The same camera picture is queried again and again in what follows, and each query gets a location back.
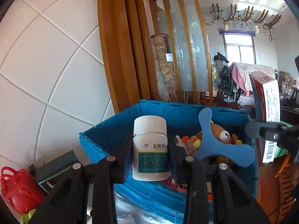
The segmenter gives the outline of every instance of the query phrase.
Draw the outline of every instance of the white ribbed cap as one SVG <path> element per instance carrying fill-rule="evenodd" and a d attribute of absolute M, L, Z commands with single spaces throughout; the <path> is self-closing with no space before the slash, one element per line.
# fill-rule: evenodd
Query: white ribbed cap
<path fill-rule="evenodd" d="M 145 132 L 159 132 L 166 136 L 166 120 L 155 115 L 138 117 L 134 121 L 134 135 Z"/>

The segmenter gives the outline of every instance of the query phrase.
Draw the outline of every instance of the black plastic bag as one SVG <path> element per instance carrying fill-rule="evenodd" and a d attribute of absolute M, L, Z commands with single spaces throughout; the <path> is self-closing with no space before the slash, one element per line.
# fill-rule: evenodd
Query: black plastic bag
<path fill-rule="evenodd" d="M 217 55 L 214 56 L 214 60 L 225 61 L 226 63 L 229 63 L 227 58 L 219 52 L 217 52 Z M 234 80 L 231 76 L 231 69 L 227 66 L 226 63 L 222 63 L 221 67 L 218 67 L 218 74 L 221 78 L 220 88 L 224 90 L 224 93 L 227 96 L 232 96 L 234 91 Z"/>

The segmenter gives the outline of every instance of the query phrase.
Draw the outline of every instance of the blue boomerang toy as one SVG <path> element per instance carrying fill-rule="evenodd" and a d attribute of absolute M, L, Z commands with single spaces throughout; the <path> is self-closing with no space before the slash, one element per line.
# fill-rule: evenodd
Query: blue boomerang toy
<path fill-rule="evenodd" d="M 212 110 L 204 108 L 198 114 L 198 120 L 202 130 L 202 140 L 198 151 L 194 157 L 198 160 L 212 155 L 222 155 L 228 157 L 241 167 L 250 166 L 255 159 L 254 149 L 247 144 L 229 145 L 218 141 L 211 130 Z"/>

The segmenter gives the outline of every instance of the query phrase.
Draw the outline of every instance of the red plastic bag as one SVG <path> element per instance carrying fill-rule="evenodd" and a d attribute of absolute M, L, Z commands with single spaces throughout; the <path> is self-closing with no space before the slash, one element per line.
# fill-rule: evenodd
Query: red plastic bag
<path fill-rule="evenodd" d="M 4 170 L 9 170 L 13 175 L 4 174 Z M 11 167 L 3 167 L 0 184 L 4 201 L 20 215 L 38 208 L 47 195 L 25 169 L 16 171 Z"/>

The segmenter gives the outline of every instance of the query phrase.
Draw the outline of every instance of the window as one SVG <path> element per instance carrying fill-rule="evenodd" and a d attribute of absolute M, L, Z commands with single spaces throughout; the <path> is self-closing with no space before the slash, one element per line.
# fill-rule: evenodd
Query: window
<path fill-rule="evenodd" d="M 233 62 L 255 64 L 253 37 L 250 35 L 223 35 L 226 56 L 231 65 Z"/>

